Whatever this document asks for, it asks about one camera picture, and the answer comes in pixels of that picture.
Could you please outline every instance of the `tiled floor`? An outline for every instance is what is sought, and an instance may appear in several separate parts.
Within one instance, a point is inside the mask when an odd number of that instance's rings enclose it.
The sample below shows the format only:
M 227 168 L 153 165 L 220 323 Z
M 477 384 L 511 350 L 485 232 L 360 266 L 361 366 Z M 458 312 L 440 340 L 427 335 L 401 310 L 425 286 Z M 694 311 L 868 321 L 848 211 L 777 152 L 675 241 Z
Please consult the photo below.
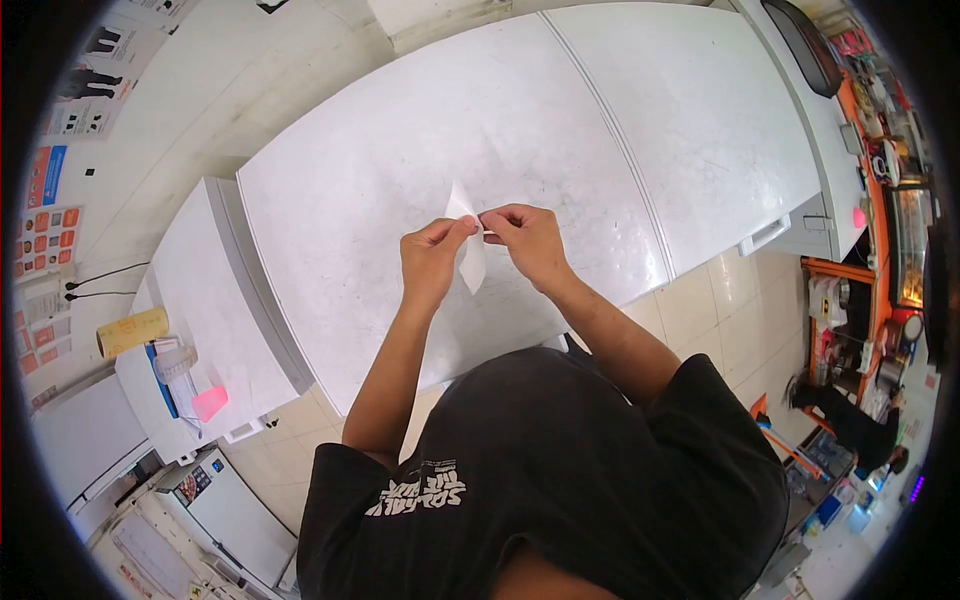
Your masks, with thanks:
M 624 312 L 681 359 L 707 354 L 744 406 L 767 394 L 773 426 L 787 440 L 798 443 L 813 429 L 812 420 L 781 403 L 787 381 L 806 358 L 799 257 L 761 251 L 741 258 L 730 250 Z M 401 459 L 416 446 L 441 392 L 435 386 L 417 396 Z M 221 442 L 221 448 L 257 496 L 298 533 L 313 451 L 340 441 L 343 419 L 317 386 L 270 416 L 278 419 L 276 427 L 239 444 Z

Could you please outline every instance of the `display case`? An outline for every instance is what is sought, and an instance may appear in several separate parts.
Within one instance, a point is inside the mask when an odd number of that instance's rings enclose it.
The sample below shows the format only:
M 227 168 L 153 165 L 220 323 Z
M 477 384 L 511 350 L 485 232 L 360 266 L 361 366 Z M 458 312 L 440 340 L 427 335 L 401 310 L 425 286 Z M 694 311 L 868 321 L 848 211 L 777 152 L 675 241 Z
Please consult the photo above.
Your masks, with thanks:
M 924 308 L 926 228 L 933 225 L 933 194 L 926 186 L 884 190 L 890 232 L 890 302 Z

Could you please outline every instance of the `white graphic print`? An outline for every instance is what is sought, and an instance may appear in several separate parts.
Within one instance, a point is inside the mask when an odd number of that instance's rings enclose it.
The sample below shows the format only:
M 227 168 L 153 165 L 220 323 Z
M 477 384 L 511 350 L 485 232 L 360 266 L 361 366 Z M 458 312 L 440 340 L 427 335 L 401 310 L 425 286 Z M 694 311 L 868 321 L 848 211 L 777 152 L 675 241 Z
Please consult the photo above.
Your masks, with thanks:
M 447 504 L 459 506 L 461 493 L 467 484 L 457 477 L 456 461 L 423 461 L 420 469 L 411 473 L 419 479 L 411 483 L 390 480 L 390 488 L 380 492 L 380 499 L 365 512 L 366 516 L 390 516 L 412 513 L 421 505 L 424 509 L 439 509 Z

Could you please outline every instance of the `freezer handle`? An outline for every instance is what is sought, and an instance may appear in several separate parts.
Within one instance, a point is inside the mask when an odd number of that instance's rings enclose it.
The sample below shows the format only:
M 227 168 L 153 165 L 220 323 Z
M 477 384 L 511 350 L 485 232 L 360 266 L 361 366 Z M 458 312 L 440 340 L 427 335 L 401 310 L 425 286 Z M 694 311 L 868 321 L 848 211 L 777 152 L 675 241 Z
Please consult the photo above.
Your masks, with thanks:
M 226 556 L 227 558 L 229 558 L 231 562 L 233 562 L 234 564 L 236 564 L 237 566 L 239 566 L 239 567 L 240 567 L 240 570 L 247 570 L 247 569 L 244 568 L 244 566 L 243 566 L 242 564 L 240 564 L 240 561 L 236 560 L 236 559 L 233 557 L 232 554 L 230 554 L 229 552 L 227 552 L 227 549 L 224 547 L 223 544 L 221 544 L 220 542 L 218 542 L 218 541 L 215 540 L 215 541 L 213 542 L 213 545 L 217 548 L 217 550 L 220 550 L 221 552 L 223 552 L 223 553 L 224 553 L 224 556 Z
M 236 444 L 241 440 L 246 440 L 248 437 L 260 433 L 264 429 L 266 429 L 266 426 L 263 424 L 263 419 L 258 417 L 249 423 L 240 425 L 233 431 L 228 431 L 224 434 L 224 439 L 227 440 L 228 444 Z
M 763 248 L 770 242 L 777 239 L 781 234 L 790 229 L 790 215 L 785 214 L 767 227 L 754 233 L 747 239 L 736 245 L 741 256 L 749 256 L 754 251 Z

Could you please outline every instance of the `finger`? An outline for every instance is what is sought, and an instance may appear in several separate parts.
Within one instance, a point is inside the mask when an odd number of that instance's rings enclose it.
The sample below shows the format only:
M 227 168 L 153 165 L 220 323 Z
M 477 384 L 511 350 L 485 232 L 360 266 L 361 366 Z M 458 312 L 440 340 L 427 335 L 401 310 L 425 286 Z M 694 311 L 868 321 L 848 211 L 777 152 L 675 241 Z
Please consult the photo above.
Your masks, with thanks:
M 505 246 L 510 246 L 520 233 L 517 226 L 507 221 L 507 219 L 499 213 L 493 211 L 483 216 L 483 224 L 486 228 L 493 231 Z
M 422 240 L 427 240 L 436 244 L 443 240 L 446 237 L 446 234 L 450 229 L 457 224 L 456 219 L 446 219 L 441 217 L 439 219 L 434 219 L 430 222 L 430 225 L 425 228 L 417 231 L 417 236 Z
M 464 243 L 464 240 L 475 233 L 476 230 L 477 226 L 476 223 L 473 222 L 473 217 L 469 215 L 466 217 L 461 217 L 453 224 L 453 227 L 450 228 L 450 231 L 446 233 L 446 237 L 444 238 L 443 242 L 437 244 L 437 248 L 454 254 Z
M 530 206 L 529 204 L 504 204 L 503 206 L 491 208 L 490 210 L 481 212 L 477 216 L 480 218 L 482 223 L 486 223 L 486 221 L 483 220 L 484 215 L 498 214 L 508 221 L 516 220 L 523 224 L 536 215 L 539 211 L 539 208 Z

